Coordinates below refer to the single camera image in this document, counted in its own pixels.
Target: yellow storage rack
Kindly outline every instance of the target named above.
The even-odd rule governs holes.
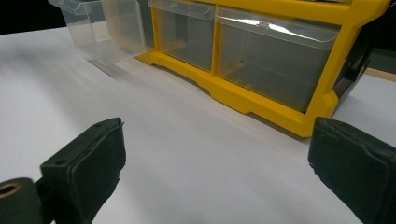
[[[58,4],[57,6],[64,3],[59,0],[49,1],[56,2],[52,4]],[[126,17],[120,16],[120,12],[124,11],[124,8],[120,6],[119,2],[124,1],[134,1],[140,6],[141,10],[131,12],[134,15],[131,18],[135,18],[136,14],[137,16],[141,15],[142,21],[138,20],[136,24],[143,26],[146,42],[141,40],[139,37],[141,35],[137,35],[134,38],[122,37],[122,29],[126,23],[122,24],[120,20]],[[108,2],[111,2],[110,0],[99,2],[102,2],[104,8],[103,11],[105,12],[108,31],[116,42],[119,42],[119,45],[127,49],[133,45],[137,45],[139,49],[142,43],[147,46],[148,53],[141,55],[136,53],[133,55],[138,55],[136,56],[138,60],[150,65],[157,64],[166,67],[193,80],[197,85],[208,90],[214,99],[243,114],[254,113],[292,133],[307,137],[313,132],[315,118],[331,117],[339,105],[339,95],[337,96],[334,91],[334,84],[338,81],[340,72],[361,28],[369,22],[380,18],[387,11],[391,1],[351,0],[344,3],[336,3],[305,0],[200,0],[199,2],[179,0],[118,0],[113,1],[115,4],[109,4]],[[201,47],[198,46],[196,49],[190,49],[192,52],[188,52],[189,54],[193,54],[196,51],[197,57],[202,60],[200,64],[191,63],[189,59],[180,59],[172,51],[174,47],[186,44],[178,41],[175,34],[170,32],[170,30],[175,29],[175,26],[186,26],[176,14],[180,13],[180,10],[189,11],[191,8],[195,9],[191,10],[191,14],[187,15],[188,17],[202,19],[203,24],[206,22],[205,20],[213,20],[213,25],[208,26],[211,32],[206,32],[207,27],[202,31],[195,30],[193,27],[187,28],[189,34],[194,33],[194,41],[202,42]],[[283,29],[281,32],[292,35],[285,37],[285,44],[278,45],[276,42],[271,42],[270,45],[275,45],[272,46],[274,49],[283,48],[293,41],[298,42],[297,46],[305,46],[306,40],[310,39],[310,37],[300,39],[300,35],[285,29],[283,25],[277,25],[277,22],[279,24],[287,24],[290,27],[298,26],[299,29],[308,30],[308,33],[317,32],[317,24],[319,24],[320,30],[317,32],[318,36],[324,36],[323,38],[330,45],[327,46],[326,41],[323,43],[319,41],[318,46],[313,46],[313,49],[317,48],[320,53],[323,51],[328,52],[328,54],[324,54],[324,64],[322,67],[319,67],[318,80],[314,81],[315,86],[312,89],[312,93],[307,94],[307,104],[305,106],[300,108],[299,105],[286,104],[282,102],[283,96],[279,96],[279,99],[276,99],[272,96],[262,94],[262,92],[250,87],[249,84],[238,83],[238,77],[235,80],[230,80],[224,76],[223,71],[226,70],[223,66],[225,63],[224,55],[230,56],[230,61],[232,61],[233,52],[244,50],[238,48],[239,44],[235,48],[233,47],[233,41],[238,43],[238,34],[242,34],[241,32],[235,32],[233,24],[236,24],[236,22],[239,22],[244,27],[246,26],[247,31],[252,33],[250,43],[253,44],[257,39],[255,37],[256,34],[273,35],[271,33],[271,26],[275,26],[276,29]],[[222,41],[225,40],[225,32],[236,34],[226,39],[231,43],[229,44],[231,46],[230,51],[224,51],[223,49],[224,44]],[[250,48],[249,50],[255,51],[254,45],[242,48]],[[293,52],[293,57],[300,57],[298,48],[294,49],[296,52]],[[209,50],[209,53],[203,54],[205,56],[199,56],[198,51],[200,50]],[[271,51],[267,55],[269,58],[267,60],[271,61],[272,54],[276,54],[276,52]],[[282,67],[281,63],[274,60],[273,62],[275,62],[278,68]],[[281,84],[276,85],[276,81],[271,85],[274,88],[282,88]]]

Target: white table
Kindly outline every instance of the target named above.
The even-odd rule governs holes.
[[[0,35],[0,182],[121,117],[127,163],[94,223],[360,223],[309,167],[309,139],[164,69],[82,58],[66,28]],[[364,76],[334,119],[396,146],[396,83]]]

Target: screw hole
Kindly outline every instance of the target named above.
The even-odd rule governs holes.
[[[0,198],[5,198],[8,195],[17,192],[20,188],[21,188],[21,184],[19,183],[11,183],[11,184],[6,184],[4,186],[0,186]]]
[[[62,159],[62,160],[56,161],[56,162],[55,162],[55,165],[63,165],[63,164],[65,164],[65,163],[66,163],[66,160],[65,160],[65,159]]]

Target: transparent bin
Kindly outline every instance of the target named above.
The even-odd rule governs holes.
[[[103,64],[146,52],[135,0],[49,0],[59,7],[76,47]]]
[[[218,75],[305,112],[338,30],[218,7]]]
[[[172,0],[149,3],[157,8],[161,51],[211,71],[215,6]]]

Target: yellow plastic organizer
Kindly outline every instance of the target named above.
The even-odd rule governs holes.
[[[138,60],[173,70],[229,107],[254,113],[302,137],[312,134],[316,117],[332,116],[339,105],[334,84],[361,28],[381,17],[390,3],[121,1],[126,3],[97,2],[102,3],[116,43],[136,52],[146,46]],[[122,21],[124,16],[116,17],[128,8],[131,12],[125,15],[134,15],[128,22],[138,24],[137,37],[123,37],[128,22]],[[138,38],[141,33],[144,41]]]

